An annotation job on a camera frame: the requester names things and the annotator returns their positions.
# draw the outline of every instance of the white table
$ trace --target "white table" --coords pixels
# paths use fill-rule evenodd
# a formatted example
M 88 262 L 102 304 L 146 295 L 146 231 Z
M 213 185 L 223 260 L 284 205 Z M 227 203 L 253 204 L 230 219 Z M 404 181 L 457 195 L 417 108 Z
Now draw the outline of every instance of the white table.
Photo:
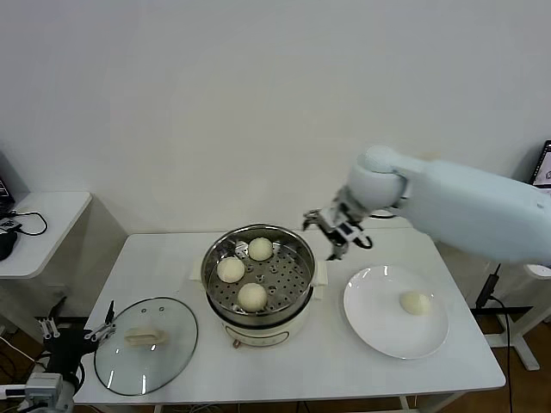
M 344 261 L 327 263 L 329 286 L 325 297 L 313 302 L 303 330 L 283 344 L 263 349 L 235 349 L 204 292 L 188 280 L 194 261 L 221 234 L 132 235 L 87 328 L 103 321 L 112 299 L 118 313 L 141 299 L 171 296 L 186 303 L 197 318 L 195 354 L 168 385 L 136 397 L 106 390 L 88 354 L 83 358 L 86 381 L 75 403 L 205 404 L 442 393 L 420 410 L 437 411 L 465 391 L 502 386 L 505 377 L 431 240 L 412 228 L 373 229 L 368 234 L 375 244 L 372 250 L 352 248 Z M 320 233 L 308 231 L 304 238 L 318 259 L 328 256 L 329 245 Z M 422 274 L 445 297 L 449 337 L 434 355 L 397 360 L 372 349 L 351 329 L 344 315 L 344 287 L 358 270 L 382 263 Z
M 0 262 L 0 280 L 24 280 L 40 274 L 65 236 L 92 199 L 88 192 L 32 192 L 15 194 L 13 207 L 19 213 L 39 212 L 48 229 L 38 237 L 19 234 L 11 255 Z M 43 223 L 36 216 L 15 217 L 27 232 L 40 231 Z M 18 303 L 0 287 L 0 313 L 36 341 L 42 336 L 38 323 L 24 303 Z

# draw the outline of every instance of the wooden floor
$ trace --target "wooden floor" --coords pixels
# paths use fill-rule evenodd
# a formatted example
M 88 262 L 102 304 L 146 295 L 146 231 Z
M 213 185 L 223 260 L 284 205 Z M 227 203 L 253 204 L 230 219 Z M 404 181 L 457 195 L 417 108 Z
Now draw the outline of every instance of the wooden floor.
M 479 325 L 485 333 L 499 333 L 501 328 L 495 317 L 483 316 L 478 319 Z M 14 345 L 23 349 L 28 354 L 36 357 L 40 354 L 40 346 L 30 340 L 24 333 L 18 332 L 12 337 L 6 335 Z M 542 369 L 537 372 L 528 372 L 518 358 L 514 350 L 511 351 L 511 383 L 513 384 L 513 405 L 516 413 L 551 413 L 551 324 L 540 324 L 527 336 L 527 342 L 539 361 Z M 0 352 L 6 354 L 15 363 L 15 382 L 22 383 L 26 380 L 30 361 L 9 348 L 5 343 L 0 342 Z M 506 372 L 505 348 L 494 349 L 499 364 Z M 13 367 L 5 357 L 0 356 L 0 384 L 9 384 L 14 376 Z M 410 406 L 413 406 L 413 399 L 408 398 Z M 446 409 L 444 413 L 506 413 L 508 412 L 507 386 L 495 391 L 480 391 L 468 393 L 456 400 Z M 0 403 L 0 411 L 13 404 Z M 190 406 L 165 406 L 164 413 L 183 413 L 189 410 Z M 265 404 L 222 404 L 219 409 L 211 407 L 211 412 L 224 413 L 338 413 L 354 411 L 373 411 L 399 409 L 399 400 L 390 399 L 359 399 L 359 400 L 335 400 L 335 401 L 308 401 L 306 403 L 265 403 Z M 152 406 L 143 406 L 142 413 L 152 413 Z M 77 406 L 77 413 L 92 413 L 93 410 L 87 406 Z

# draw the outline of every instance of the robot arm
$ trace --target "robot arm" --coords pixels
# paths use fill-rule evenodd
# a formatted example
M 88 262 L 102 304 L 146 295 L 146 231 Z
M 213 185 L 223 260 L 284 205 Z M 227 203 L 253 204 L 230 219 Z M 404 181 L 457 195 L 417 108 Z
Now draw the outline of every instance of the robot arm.
M 386 209 L 460 250 L 496 262 L 551 262 L 551 197 L 502 176 L 444 161 L 401 156 L 385 146 L 362 154 L 333 202 L 305 214 L 341 259 L 350 242 L 370 248 L 361 222 Z

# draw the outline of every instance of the steamed bun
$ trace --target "steamed bun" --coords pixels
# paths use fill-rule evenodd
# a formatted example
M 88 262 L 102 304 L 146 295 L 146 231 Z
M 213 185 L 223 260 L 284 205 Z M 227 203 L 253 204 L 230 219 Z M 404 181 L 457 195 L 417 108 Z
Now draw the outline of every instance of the steamed bun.
M 408 291 L 399 296 L 399 303 L 404 310 L 414 316 L 424 316 L 430 312 L 430 298 L 419 291 Z
M 238 304 L 247 312 L 256 312 L 264 308 L 268 302 L 268 293 L 264 287 L 254 282 L 245 284 L 238 293 Z
M 218 263 L 216 274 L 224 282 L 238 282 L 245 275 L 245 265 L 235 256 L 229 256 Z
M 255 261 L 264 261 L 272 256 L 272 242 L 267 238 L 255 238 L 249 243 L 249 257 Z

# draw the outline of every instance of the glass lid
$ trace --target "glass lid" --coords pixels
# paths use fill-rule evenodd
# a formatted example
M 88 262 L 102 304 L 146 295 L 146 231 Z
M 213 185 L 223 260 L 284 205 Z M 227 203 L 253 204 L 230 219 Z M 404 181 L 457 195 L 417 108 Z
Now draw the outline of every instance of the glass lid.
M 197 344 L 195 316 L 176 299 L 145 299 L 113 323 L 115 332 L 96 350 L 94 365 L 102 384 L 124 396 L 166 385 L 188 365 Z

